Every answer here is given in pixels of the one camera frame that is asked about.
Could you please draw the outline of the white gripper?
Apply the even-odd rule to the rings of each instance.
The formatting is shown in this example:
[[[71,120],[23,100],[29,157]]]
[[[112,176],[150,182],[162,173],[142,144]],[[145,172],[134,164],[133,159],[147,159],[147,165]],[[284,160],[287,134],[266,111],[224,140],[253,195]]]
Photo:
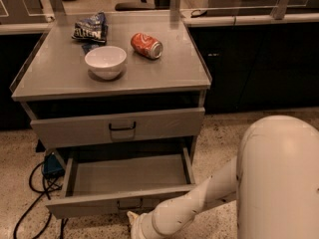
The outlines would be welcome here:
[[[151,213],[143,213],[141,215],[132,211],[127,212],[131,225],[132,239],[157,239],[157,233],[153,226]]]

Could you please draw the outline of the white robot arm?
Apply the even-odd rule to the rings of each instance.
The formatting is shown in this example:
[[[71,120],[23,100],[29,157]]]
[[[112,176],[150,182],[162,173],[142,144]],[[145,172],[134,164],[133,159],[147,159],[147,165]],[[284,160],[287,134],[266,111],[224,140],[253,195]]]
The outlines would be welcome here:
[[[319,239],[319,131],[288,116],[260,119],[237,156],[187,194],[130,212],[132,239],[164,239],[234,200],[238,239]]]

